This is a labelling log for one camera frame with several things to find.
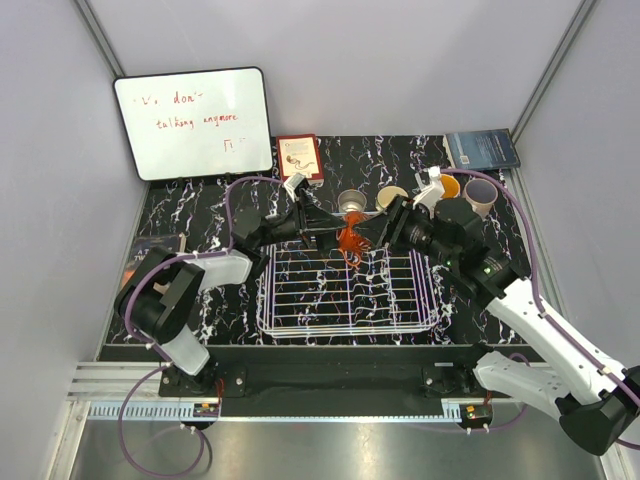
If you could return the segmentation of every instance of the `whiteboard frame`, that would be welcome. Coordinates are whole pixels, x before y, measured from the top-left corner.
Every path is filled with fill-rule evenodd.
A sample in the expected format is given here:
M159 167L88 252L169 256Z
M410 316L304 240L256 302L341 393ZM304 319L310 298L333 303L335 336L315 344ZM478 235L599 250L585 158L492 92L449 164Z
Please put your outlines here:
M167 180L180 180L183 178L192 178L191 176L187 176L187 177L171 177L171 178L154 178L152 180L147 180L142 178L142 176L140 175L140 170L138 169L138 163L136 162L136 157L135 154L133 153L133 146L131 145L131 138L129 137L129 131L127 130L127 125L125 123L124 120L124 114L122 113L122 108L120 106L120 101L118 100L118 91L116 90L116 83L118 83L118 81L121 80L128 80L128 79L133 79L133 78L153 78L153 77L170 77L173 75L188 75L191 73L212 73L212 72L229 72L229 71L234 71L234 70L258 70L258 72L260 72L260 75L262 76L262 94L264 96L264 105L265 105L265 113L267 116L267 131L269 134L269 139L273 140L273 135L271 134L271 121L269 118L269 102L267 100L267 84L265 82L265 77L264 77L264 72L262 71L262 69L258 66L247 66L247 67L233 67L233 68L215 68L215 69L209 69L209 70L188 70L186 72L170 72L170 73L154 73L151 75L131 75L131 76L126 76L126 77L118 77L116 79L113 80L113 83L111 84L111 88L113 89L113 93L116 97L116 105L118 107L118 113L120 114L120 119L122 120L122 127L124 128L124 132L125 132L125 136L127 137L127 145L129 146L129 152L131 152L131 158L133 159L133 165L135 166L136 169L136 175L138 175L138 178L140 180L142 180L143 182L157 182L157 181L167 181ZM271 167L269 167L267 170L250 170L247 172L235 172L235 173L231 173L231 172L225 172L225 173L216 173L216 174L211 174L211 175L199 175L197 178L202 178L202 177L218 177L218 176L230 176L230 175L243 175L244 173L251 173L251 172L266 172L269 170L273 169L273 162L271 164Z

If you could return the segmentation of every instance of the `metal floor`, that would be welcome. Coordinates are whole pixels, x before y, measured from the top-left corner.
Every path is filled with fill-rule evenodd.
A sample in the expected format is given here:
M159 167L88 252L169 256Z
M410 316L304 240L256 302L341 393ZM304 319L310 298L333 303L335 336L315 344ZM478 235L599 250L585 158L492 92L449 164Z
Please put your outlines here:
M498 405L496 424L515 413ZM125 438L146 468L170 474L186 468L198 442L174 431L148 441L167 422L128 422ZM513 429L489 435L444 434L404 424L220 422L206 430L213 447L191 476L200 479L563 479L600 480L593 457L564 436L556 422L529 409ZM123 459L112 421L89 421L74 480L146 479Z

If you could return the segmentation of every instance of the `orange object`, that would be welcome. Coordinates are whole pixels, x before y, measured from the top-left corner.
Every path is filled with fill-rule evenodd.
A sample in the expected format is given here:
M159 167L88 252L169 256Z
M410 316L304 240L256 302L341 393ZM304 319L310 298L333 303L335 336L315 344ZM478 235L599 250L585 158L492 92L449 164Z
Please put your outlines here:
M369 218L369 216L362 212L349 212L344 216L344 221L347 222L347 228L344 228L340 232L340 235L338 235L338 248L342 252L344 261L350 267L355 268L360 265L362 261L361 253L371 248L371 242L358 235L352 228L356 223L360 223L367 218ZM347 253L353 254L355 261L350 260Z
M451 175L441 175L440 181L444 187L442 198L456 198L460 195L460 183Z

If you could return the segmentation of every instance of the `orange cup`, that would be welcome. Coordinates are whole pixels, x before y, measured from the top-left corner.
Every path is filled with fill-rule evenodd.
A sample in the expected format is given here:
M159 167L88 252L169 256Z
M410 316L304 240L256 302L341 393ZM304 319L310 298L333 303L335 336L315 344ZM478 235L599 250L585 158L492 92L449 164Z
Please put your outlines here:
M451 175L442 174L440 181L444 187L442 198L456 198L460 196L460 183Z

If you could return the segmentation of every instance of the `white cup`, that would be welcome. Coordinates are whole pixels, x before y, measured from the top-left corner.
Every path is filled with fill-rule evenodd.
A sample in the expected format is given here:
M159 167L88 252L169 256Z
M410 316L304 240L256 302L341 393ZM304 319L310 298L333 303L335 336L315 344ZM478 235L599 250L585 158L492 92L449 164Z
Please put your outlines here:
M474 178L465 185L462 197L469 202L474 212L485 218L498 199L498 189L483 178Z

